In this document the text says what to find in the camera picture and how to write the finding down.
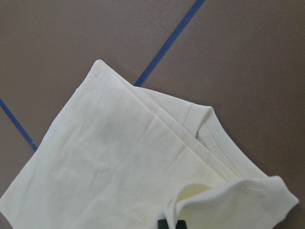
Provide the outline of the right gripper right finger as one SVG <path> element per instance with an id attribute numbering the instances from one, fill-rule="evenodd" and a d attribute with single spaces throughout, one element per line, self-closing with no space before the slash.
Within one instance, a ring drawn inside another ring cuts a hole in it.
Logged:
<path id="1" fill-rule="evenodd" d="M 177 221 L 176 229 L 187 229 L 186 221 L 185 220 Z"/>

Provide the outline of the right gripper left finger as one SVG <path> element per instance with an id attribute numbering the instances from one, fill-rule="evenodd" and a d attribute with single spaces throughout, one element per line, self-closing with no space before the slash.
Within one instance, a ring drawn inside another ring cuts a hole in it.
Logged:
<path id="1" fill-rule="evenodd" d="M 166 220 L 159 220 L 157 222 L 158 229 L 168 229 L 168 223 Z"/>

